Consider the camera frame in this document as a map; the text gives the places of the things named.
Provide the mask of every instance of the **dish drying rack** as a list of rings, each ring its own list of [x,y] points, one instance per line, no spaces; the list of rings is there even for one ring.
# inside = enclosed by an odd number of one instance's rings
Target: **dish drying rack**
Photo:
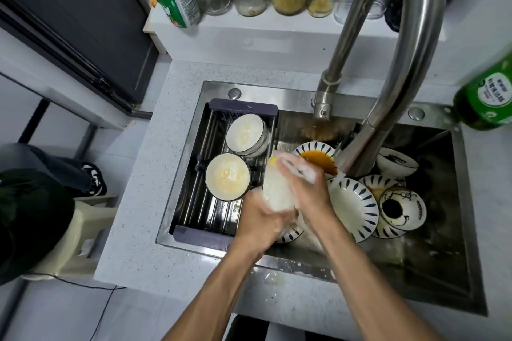
[[[233,121],[248,113],[256,114],[270,130],[270,142],[261,156],[242,158],[250,168],[250,188],[263,185],[265,165],[277,142],[278,107],[230,99],[212,99],[207,106],[209,111],[205,110],[201,120],[202,127],[200,125],[182,184],[177,205],[179,213],[175,214],[178,218],[176,224],[171,225],[170,233],[179,242],[226,251],[238,228],[242,199],[221,201],[214,197],[206,187],[206,167],[217,155],[231,152],[226,145],[226,134]]]

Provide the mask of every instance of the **white speckled countertop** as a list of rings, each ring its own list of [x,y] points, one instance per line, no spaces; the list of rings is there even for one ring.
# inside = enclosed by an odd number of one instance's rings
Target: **white speckled countertop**
[[[155,243],[204,80],[314,91],[319,75],[173,61],[95,279],[192,300],[217,259]],[[382,82],[349,80],[338,90],[377,96]],[[424,85],[416,100],[449,104],[457,88]],[[448,339],[512,339],[512,127],[486,133],[463,128],[488,318],[410,302]],[[272,322],[360,339],[345,300],[330,282],[255,269],[236,312]]]

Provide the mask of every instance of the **power cord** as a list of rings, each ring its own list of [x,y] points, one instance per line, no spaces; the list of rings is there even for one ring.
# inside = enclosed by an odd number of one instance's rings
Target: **power cord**
[[[74,286],[80,286],[80,287],[92,288],[92,289],[97,289],[97,290],[107,290],[107,291],[110,291],[109,299],[107,299],[105,307],[103,307],[103,311],[101,312],[101,315],[99,317],[99,321],[98,321],[98,324],[96,325],[96,329],[94,329],[93,335],[91,336],[89,341],[93,341],[94,336],[96,335],[96,332],[99,329],[99,325],[101,324],[101,320],[103,319],[103,316],[105,315],[106,307],[109,305],[110,299],[112,298],[112,294],[114,293],[114,291],[116,291],[116,290],[123,290],[124,288],[126,288],[126,287],[118,287],[118,286],[115,286],[114,288],[87,286],[87,285],[84,285],[84,284],[75,283],[75,282],[72,282],[72,281],[68,281],[66,279],[62,279],[62,278],[58,277],[57,275],[53,275],[53,274],[50,274],[50,273],[28,273],[28,275],[44,275],[44,276],[47,276],[47,277],[52,277],[52,278],[54,278],[54,279],[56,279],[58,281],[64,282],[64,283],[72,284]]]

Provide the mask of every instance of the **left hand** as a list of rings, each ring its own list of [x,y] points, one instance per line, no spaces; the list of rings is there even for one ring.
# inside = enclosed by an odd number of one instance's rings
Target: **left hand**
[[[230,248],[244,248],[261,257],[296,218],[295,210],[280,213],[270,210],[263,201],[262,190],[253,189],[242,202],[240,222]]]

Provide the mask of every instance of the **hand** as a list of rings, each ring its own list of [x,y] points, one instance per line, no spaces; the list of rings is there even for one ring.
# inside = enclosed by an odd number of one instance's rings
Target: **hand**
[[[240,212],[237,234],[230,246],[244,248],[259,257],[277,240],[284,228],[297,218],[297,212],[275,213],[263,201],[261,189],[245,196]]]
[[[291,173],[285,166],[282,159],[278,157],[277,166],[280,173],[288,180],[293,195],[298,202],[298,208],[304,216],[305,222],[308,226],[317,233],[317,223],[325,221],[325,219],[332,219],[334,217],[334,209],[332,208],[331,198],[327,189],[327,182],[323,176],[323,169],[315,164],[309,163],[304,158],[286,154],[286,160],[293,163],[296,167],[306,166],[314,171],[314,183],[306,181]]]

